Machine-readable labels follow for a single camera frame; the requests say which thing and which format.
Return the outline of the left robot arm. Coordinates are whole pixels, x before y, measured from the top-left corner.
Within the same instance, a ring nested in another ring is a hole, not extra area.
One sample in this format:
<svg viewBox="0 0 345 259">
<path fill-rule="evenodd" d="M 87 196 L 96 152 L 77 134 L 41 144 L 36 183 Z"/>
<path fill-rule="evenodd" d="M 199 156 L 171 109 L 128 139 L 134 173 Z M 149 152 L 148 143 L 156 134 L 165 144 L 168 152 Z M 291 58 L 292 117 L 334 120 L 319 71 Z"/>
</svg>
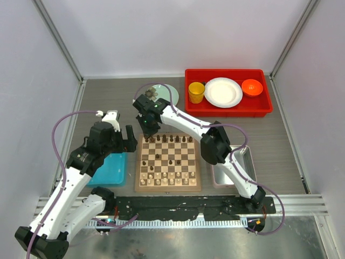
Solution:
<svg viewBox="0 0 345 259">
<path fill-rule="evenodd" d="M 63 177 L 40 214 L 28 227 L 19 227 L 15 238 L 36 258 L 63 258 L 75 234 L 98 214 L 114 211 L 114 193 L 105 187 L 93 188 L 85 203 L 72 214 L 71 206 L 82 189 L 112 153 L 134 152 L 137 140 L 131 125 L 126 126 L 127 138 L 109 122 L 96 122 L 83 144 L 71 152 L 63 165 Z"/>
</svg>

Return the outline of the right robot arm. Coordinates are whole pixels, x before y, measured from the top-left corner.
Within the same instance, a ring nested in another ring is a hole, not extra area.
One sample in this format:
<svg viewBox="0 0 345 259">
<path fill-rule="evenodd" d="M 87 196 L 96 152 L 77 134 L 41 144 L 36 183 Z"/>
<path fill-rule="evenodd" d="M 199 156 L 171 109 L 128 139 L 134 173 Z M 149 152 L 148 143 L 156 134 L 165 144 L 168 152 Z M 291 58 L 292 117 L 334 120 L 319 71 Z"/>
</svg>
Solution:
<svg viewBox="0 0 345 259">
<path fill-rule="evenodd" d="M 233 156 L 234 149 L 230 146 L 225 124 L 198 120 L 165 99 L 152 101 L 143 94 L 133 100 L 133 106 L 139 112 L 136 118 L 146 138 L 156 134 L 163 124 L 190 135 L 199 142 L 202 158 L 225 173 L 233 182 L 244 199 L 245 210 L 256 213 L 262 209 L 266 192 Z"/>
</svg>

